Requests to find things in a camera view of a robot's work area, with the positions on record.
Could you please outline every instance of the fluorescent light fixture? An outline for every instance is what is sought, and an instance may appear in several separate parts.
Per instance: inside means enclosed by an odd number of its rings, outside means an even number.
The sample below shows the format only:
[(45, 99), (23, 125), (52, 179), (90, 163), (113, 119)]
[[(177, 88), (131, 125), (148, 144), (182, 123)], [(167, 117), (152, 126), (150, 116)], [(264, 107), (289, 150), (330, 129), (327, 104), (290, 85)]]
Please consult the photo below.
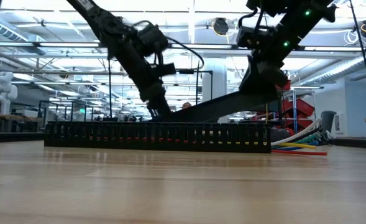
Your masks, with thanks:
[(37, 85), (65, 85), (65, 82), (34, 82)]
[(17, 81), (17, 82), (11, 82), (12, 84), (31, 84), (31, 82), (20, 82), (20, 81)]
[(35, 80), (34, 77), (27, 75), (27, 74), (21, 74), (21, 73), (15, 73), (14, 78), (19, 78), (19, 79), (27, 80), (27, 81)]
[(68, 96), (80, 96), (80, 94), (77, 94), (72, 91), (60, 91), (60, 93), (63, 93), (64, 95), (68, 95)]
[(41, 88), (44, 88), (45, 90), (48, 90), (48, 91), (55, 91), (54, 89), (50, 88), (49, 86), (45, 86), (45, 85), (38, 85), (38, 86)]
[(101, 83), (91, 83), (91, 82), (76, 82), (70, 83), (71, 85), (101, 85)]
[(323, 86), (291, 86), (290, 89), (323, 89)]
[(0, 47), (33, 47), (30, 42), (0, 42)]
[(305, 47), (304, 50), (313, 50), (313, 51), (361, 51), (360, 47)]
[(94, 103), (94, 104), (97, 104), (97, 105), (103, 105), (103, 103), (100, 102), (100, 101), (90, 101), (90, 103)]
[[(222, 44), (185, 44), (187, 47), (191, 49), (231, 49), (231, 45), (222, 45)], [(183, 48), (179, 44), (172, 44), (172, 48), (180, 49)]]
[(40, 43), (42, 47), (99, 47), (97, 43)]
[(67, 99), (69, 100), (77, 100), (77, 99), (81, 99), (81, 100), (105, 100), (105, 97), (67, 97)]
[(190, 87), (190, 86), (196, 86), (195, 84), (184, 84), (184, 83), (164, 83), (164, 86), (183, 86), (183, 87)]

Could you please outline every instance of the metal pole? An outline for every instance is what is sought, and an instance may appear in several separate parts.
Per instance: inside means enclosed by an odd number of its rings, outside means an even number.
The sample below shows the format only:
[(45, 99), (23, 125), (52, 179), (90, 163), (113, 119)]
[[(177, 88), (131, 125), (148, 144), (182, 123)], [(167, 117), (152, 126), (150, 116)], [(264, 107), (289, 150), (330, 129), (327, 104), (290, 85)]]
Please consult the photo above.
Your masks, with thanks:
[(294, 119), (294, 125), (295, 125), (295, 134), (297, 134), (297, 108), (296, 108), (296, 90), (292, 90), (293, 95), (293, 119)]
[(71, 107), (71, 121), (72, 121), (72, 118), (73, 118), (73, 104), (74, 104), (74, 102), (72, 102), (72, 107)]
[(86, 122), (86, 109), (87, 109), (88, 106), (85, 105), (85, 119), (84, 121)]
[(314, 119), (317, 119), (317, 111), (316, 111), (316, 104), (315, 104), (315, 91), (313, 91), (313, 96), (314, 96)]

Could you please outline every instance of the robotic arm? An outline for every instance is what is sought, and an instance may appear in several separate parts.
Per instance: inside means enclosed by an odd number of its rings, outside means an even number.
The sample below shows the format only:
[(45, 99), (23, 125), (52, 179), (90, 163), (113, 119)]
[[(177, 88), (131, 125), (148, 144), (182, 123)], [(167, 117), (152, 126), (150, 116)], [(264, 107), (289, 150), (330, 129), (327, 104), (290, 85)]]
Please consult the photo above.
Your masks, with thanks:
[[(174, 64), (164, 65), (162, 52), (168, 39), (158, 26), (151, 24), (138, 31), (122, 23), (121, 17), (101, 9), (92, 0), (67, 0), (88, 22), (96, 37), (108, 48), (108, 60), (116, 58), (139, 89), (142, 101), (148, 101), (153, 114), (169, 114), (165, 89), (160, 77), (174, 74)], [(158, 55), (159, 65), (150, 65), (144, 57)]]

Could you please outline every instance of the white wire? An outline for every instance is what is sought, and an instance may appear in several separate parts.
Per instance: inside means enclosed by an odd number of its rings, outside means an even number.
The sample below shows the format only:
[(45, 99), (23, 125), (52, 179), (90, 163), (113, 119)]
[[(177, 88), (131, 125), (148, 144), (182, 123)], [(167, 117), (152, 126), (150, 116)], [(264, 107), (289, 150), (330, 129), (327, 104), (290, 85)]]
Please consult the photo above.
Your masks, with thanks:
[(280, 141), (276, 141), (276, 142), (271, 142), (271, 146), (277, 146), (279, 144), (282, 144), (282, 143), (286, 143), (288, 141), (292, 141), (298, 137), (301, 137), (305, 134), (307, 134), (309, 131), (311, 131), (313, 128), (315, 128), (315, 126), (317, 124), (319, 124), (320, 122), (322, 121), (322, 118), (318, 118), (316, 121), (314, 121), (310, 126), (308, 126), (306, 129), (300, 131), (299, 133), (295, 134), (294, 136), (290, 136), (286, 139), (283, 139), (283, 140), (280, 140)]
[(350, 29), (344, 30), (330, 30), (330, 31), (310, 31), (310, 34), (340, 34), (343, 32), (352, 31)]

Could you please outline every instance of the white wall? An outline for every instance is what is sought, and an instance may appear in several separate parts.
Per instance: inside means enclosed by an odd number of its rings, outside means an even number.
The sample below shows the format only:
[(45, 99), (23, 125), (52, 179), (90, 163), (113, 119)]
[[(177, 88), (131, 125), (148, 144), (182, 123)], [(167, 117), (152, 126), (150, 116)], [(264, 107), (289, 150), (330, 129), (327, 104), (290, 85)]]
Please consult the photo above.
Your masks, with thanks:
[[(341, 131), (336, 132), (335, 125), (332, 125), (332, 134), (336, 137), (346, 137), (347, 132), (347, 113), (345, 98), (345, 80), (343, 78), (336, 81), (333, 85), (324, 85), (324, 89), (315, 91), (316, 117), (320, 118), (323, 111), (335, 111), (341, 114)], [(305, 102), (314, 105), (313, 96), (306, 96)]]

